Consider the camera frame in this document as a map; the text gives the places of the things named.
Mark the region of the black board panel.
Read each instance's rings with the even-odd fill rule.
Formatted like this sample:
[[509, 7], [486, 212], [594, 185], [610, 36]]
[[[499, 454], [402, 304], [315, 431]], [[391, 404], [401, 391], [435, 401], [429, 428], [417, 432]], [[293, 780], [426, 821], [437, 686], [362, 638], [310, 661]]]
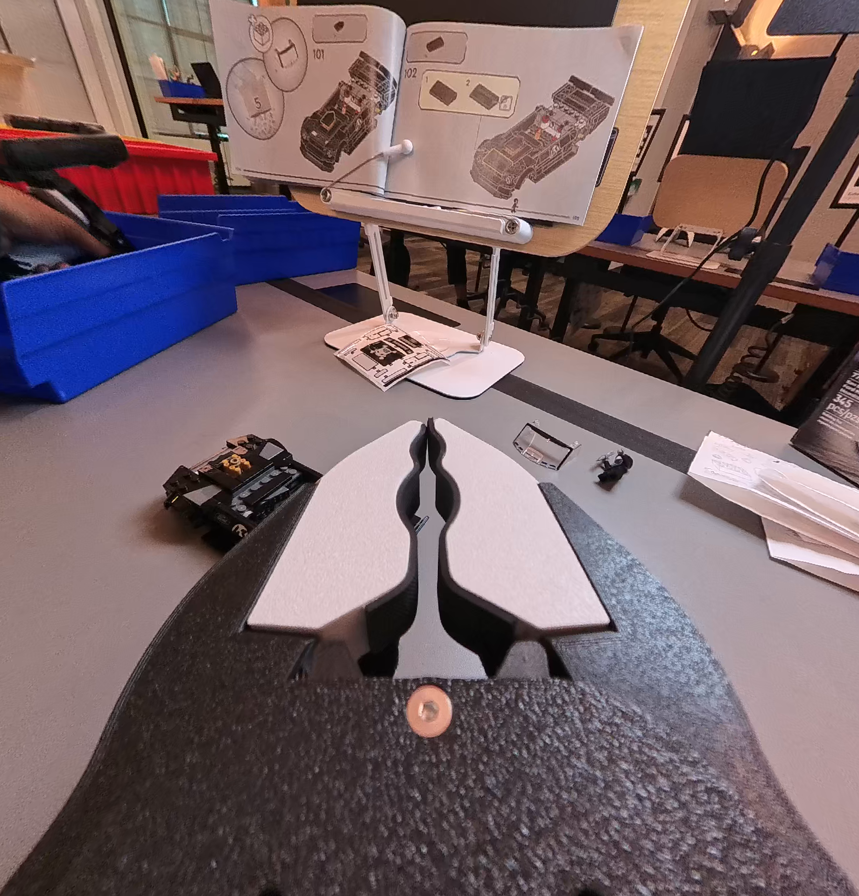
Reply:
[[831, 56], [709, 62], [681, 154], [785, 161], [834, 62]]

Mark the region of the long wooden table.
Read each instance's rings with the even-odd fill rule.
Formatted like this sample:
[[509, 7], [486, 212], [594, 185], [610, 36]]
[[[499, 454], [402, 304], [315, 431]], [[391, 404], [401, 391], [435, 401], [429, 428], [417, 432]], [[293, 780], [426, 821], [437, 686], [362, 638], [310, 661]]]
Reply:
[[[662, 253], [662, 246], [663, 242], [657, 241], [653, 234], [645, 234], [638, 243], [628, 246], [592, 241], [578, 252], [567, 256], [564, 266], [571, 270], [577, 269], [581, 263], [608, 262], [646, 272], [684, 277], [691, 273], [694, 265], [708, 249], [708, 245], [695, 243], [691, 248], [683, 248], [680, 252]], [[719, 287], [735, 288], [739, 284], [746, 263], [727, 261], [723, 255], [718, 255], [716, 260], [719, 264], [715, 268], [702, 268], [694, 279]], [[779, 275], [766, 286], [760, 303], [765, 303], [767, 299], [859, 318], [858, 295], [816, 288], [809, 268], [802, 263], [790, 263], [782, 267]]]

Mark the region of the clear lego windshield piece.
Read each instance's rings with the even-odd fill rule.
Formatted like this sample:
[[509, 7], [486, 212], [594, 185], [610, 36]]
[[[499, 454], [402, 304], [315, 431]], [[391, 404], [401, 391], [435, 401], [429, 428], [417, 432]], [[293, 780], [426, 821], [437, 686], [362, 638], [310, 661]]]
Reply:
[[550, 471], [561, 470], [578, 452], [581, 443], [565, 442], [543, 430], [538, 420], [527, 422], [513, 439], [513, 447], [526, 461]]

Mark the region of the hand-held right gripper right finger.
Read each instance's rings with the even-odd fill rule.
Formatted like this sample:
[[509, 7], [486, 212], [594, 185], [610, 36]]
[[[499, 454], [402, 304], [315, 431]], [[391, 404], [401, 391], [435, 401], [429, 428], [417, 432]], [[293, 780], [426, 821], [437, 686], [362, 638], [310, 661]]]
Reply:
[[446, 633], [479, 658], [518, 641], [613, 629], [540, 483], [506, 454], [441, 418], [428, 421]]

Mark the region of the white stand rod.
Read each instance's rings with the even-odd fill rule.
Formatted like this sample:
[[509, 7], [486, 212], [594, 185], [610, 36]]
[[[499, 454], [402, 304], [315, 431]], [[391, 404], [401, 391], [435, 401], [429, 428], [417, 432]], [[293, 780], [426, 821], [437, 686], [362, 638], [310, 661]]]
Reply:
[[370, 250], [384, 323], [387, 326], [393, 326], [396, 325], [398, 311], [394, 305], [389, 285], [381, 229], [375, 223], [364, 223], [362, 228]]
[[500, 260], [501, 249], [495, 245], [491, 247], [484, 326], [477, 336], [478, 345], [472, 350], [474, 354], [481, 354], [491, 344], [499, 298]]

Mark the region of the lego car model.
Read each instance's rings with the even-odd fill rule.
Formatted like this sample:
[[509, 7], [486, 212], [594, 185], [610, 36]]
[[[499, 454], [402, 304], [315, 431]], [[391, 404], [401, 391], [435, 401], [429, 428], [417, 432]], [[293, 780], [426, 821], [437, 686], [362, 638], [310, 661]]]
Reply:
[[163, 484], [167, 510], [177, 512], [202, 540], [226, 553], [321, 473], [297, 462], [273, 438], [245, 434]]

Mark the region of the small black lego assembly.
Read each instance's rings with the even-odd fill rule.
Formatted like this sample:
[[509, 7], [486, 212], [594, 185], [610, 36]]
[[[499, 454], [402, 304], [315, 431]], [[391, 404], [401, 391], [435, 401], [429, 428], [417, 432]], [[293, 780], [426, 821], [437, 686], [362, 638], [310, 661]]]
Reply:
[[603, 454], [592, 465], [597, 485], [604, 491], [612, 491], [631, 471], [634, 463], [634, 458], [622, 448]]

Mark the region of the blue plastic bin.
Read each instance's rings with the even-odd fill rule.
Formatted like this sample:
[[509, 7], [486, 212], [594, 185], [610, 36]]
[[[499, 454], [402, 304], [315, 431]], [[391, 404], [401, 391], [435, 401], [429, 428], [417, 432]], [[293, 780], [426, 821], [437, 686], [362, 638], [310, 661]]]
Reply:
[[160, 195], [158, 214], [233, 231], [237, 286], [355, 268], [360, 224], [284, 196]]
[[0, 394], [67, 402], [236, 313], [231, 229], [108, 217], [133, 252], [0, 282]]

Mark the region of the small blue storage bin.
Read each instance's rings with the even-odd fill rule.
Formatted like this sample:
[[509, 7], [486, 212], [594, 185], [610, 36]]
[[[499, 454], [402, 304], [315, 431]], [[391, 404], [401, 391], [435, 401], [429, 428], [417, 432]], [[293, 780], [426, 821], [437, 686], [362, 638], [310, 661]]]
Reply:
[[636, 245], [652, 226], [653, 215], [631, 215], [620, 212], [614, 215], [596, 241], [610, 245]]
[[825, 245], [817, 258], [812, 279], [819, 288], [859, 296], [859, 253], [844, 251], [833, 244]]

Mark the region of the lego set box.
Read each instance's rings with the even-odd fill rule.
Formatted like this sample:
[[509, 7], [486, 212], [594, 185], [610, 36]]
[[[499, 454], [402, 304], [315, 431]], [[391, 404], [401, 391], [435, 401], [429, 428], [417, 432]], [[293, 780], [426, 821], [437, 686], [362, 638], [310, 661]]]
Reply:
[[859, 347], [795, 432], [791, 445], [859, 487]]

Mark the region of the person's left hand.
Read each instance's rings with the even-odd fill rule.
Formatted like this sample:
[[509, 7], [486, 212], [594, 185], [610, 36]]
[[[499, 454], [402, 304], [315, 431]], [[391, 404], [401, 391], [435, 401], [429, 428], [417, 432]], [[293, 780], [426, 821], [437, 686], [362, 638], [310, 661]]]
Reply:
[[74, 219], [0, 183], [0, 258], [7, 255], [14, 242], [71, 245], [93, 259], [106, 258], [112, 253]]

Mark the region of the lego instruction booklet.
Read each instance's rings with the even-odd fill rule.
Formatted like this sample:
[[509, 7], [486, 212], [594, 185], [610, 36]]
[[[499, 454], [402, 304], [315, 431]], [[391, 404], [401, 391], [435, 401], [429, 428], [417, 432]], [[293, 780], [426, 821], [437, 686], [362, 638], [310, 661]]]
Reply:
[[210, 2], [236, 171], [584, 223], [640, 25], [406, 25], [379, 6]]

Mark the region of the red plastic bin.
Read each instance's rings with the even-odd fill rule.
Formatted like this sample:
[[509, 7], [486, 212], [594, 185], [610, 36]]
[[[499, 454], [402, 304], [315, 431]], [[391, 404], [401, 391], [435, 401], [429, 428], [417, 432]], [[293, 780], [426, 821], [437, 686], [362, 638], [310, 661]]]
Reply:
[[59, 173], [106, 211], [156, 215], [161, 195], [214, 195], [214, 152], [132, 137], [122, 141], [129, 158], [116, 168], [79, 167]]

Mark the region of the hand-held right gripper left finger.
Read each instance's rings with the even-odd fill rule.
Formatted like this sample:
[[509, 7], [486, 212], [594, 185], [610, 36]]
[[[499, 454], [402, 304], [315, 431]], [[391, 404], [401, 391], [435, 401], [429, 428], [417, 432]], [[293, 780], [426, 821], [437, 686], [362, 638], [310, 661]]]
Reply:
[[247, 624], [346, 644], [354, 658], [395, 651], [417, 608], [426, 424], [369, 442], [317, 483]]

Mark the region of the black metal pole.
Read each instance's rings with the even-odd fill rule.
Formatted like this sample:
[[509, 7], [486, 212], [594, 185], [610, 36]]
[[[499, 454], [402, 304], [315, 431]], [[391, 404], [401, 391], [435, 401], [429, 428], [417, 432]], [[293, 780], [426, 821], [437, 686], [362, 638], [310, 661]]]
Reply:
[[715, 372], [740, 328], [748, 321], [766, 287], [779, 274], [817, 201], [859, 135], [859, 70], [844, 105], [799, 179], [766, 240], [746, 265], [739, 284], [706, 339], [682, 385], [700, 391]]

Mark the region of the lego sticker sheet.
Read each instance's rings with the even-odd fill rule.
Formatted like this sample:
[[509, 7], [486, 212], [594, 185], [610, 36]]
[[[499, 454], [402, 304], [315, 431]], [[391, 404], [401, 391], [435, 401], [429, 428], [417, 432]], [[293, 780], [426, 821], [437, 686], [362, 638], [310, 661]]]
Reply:
[[382, 392], [425, 368], [449, 364], [424, 339], [388, 324], [366, 331], [335, 356]]

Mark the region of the crumpled white paper bag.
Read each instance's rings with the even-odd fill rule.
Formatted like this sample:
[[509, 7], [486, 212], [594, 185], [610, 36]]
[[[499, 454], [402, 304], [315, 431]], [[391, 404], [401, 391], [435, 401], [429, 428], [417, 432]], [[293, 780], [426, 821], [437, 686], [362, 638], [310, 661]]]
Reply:
[[859, 593], [859, 490], [710, 432], [689, 475], [752, 511], [773, 560]]

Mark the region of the black office chair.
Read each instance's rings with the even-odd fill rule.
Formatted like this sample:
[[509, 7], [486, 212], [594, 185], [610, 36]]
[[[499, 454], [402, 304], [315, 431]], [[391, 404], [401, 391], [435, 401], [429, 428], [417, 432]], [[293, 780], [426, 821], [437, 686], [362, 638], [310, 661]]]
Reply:
[[667, 367], [677, 383], [681, 383], [684, 375], [675, 358], [681, 357], [693, 362], [696, 360], [697, 355], [663, 335], [662, 326], [668, 314], [668, 309], [666, 308], [660, 308], [659, 306], [654, 308], [650, 315], [653, 320], [653, 325], [650, 329], [639, 329], [640, 322], [630, 326], [629, 321], [635, 311], [637, 301], [638, 296], [633, 295], [630, 297], [630, 304], [621, 328], [606, 329], [594, 335], [589, 343], [588, 351], [593, 355], [598, 355], [602, 342], [623, 343], [625, 347], [609, 356], [610, 361], [617, 362], [635, 353], [639, 354], [643, 359], [654, 354]]

